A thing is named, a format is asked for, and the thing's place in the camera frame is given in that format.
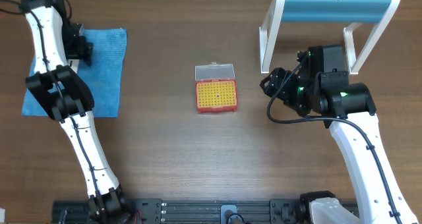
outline tabletop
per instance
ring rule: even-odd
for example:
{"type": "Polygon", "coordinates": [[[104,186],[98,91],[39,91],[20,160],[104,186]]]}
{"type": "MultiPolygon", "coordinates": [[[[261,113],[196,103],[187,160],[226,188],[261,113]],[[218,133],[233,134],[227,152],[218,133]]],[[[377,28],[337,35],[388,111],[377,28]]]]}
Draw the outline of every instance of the tabletop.
{"type": "MultiPolygon", "coordinates": [[[[133,198],[269,200],[330,190],[355,198],[341,152],[322,123],[277,125],[259,82],[258,27],[271,0],[69,0],[87,29],[127,29],[121,105],[95,120],[107,160],[133,198]],[[239,108],[199,115],[195,65],[232,63],[239,108]]],[[[404,198],[422,219],[422,0],[402,0],[352,82],[364,82],[404,198]]],[[[32,36],[0,13],[0,207],[6,220],[48,222],[53,200],[85,200],[71,143],[55,121],[23,117],[32,36]]],[[[270,70],[292,70],[297,50],[342,43],[345,24],[285,23],[270,70]]],[[[371,30],[355,33],[361,49],[371,30]]],[[[280,101],[275,117],[296,118],[280,101]]]]}

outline blue bar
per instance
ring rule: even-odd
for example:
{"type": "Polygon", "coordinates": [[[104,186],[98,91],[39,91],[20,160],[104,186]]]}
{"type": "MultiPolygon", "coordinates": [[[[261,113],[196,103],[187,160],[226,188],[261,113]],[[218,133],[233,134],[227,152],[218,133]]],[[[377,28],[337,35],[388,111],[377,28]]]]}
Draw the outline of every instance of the blue bar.
{"type": "Polygon", "coordinates": [[[380,22],[391,0],[286,0],[282,22],[380,22]]]}

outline transparent lid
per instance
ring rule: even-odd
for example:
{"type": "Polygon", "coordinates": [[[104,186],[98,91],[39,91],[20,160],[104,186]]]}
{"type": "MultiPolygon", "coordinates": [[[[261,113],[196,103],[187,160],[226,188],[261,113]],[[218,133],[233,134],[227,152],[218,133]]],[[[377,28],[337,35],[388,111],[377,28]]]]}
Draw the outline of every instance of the transparent lid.
{"type": "Polygon", "coordinates": [[[232,64],[217,64],[212,62],[210,65],[199,65],[195,67],[195,80],[215,79],[234,79],[235,70],[232,64]]]}

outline red wire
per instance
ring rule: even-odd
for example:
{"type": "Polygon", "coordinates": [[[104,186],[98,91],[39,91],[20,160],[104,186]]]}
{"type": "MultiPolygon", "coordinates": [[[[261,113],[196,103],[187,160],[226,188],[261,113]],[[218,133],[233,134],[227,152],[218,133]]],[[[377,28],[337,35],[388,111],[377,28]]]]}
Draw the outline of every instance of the red wire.
{"type": "Polygon", "coordinates": [[[142,212],[139,210],[139,216],[140,216],[140,224],[142,224],[142,212]]]}

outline blue towel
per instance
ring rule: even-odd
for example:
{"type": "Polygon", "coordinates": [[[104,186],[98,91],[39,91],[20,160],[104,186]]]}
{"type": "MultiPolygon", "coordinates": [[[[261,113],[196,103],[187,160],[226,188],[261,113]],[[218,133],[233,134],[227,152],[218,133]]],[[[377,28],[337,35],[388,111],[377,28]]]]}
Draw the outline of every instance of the blue towel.
{"type": "MultiPolygon", "coordinates": [[[[92,110],[95,117],[117,117],[120,105],[120,84],[123,60],[126,54],[125,29],[85,30],[84,36],[94,44],[92,64],[79,63],[78,75],[88,85],[94,97],[92,110]]],[[[32,61],[30,76],[34,74],[32,61]]],[[[27,90],[22,115],[47,116],[41,105],[27,90]]]]}

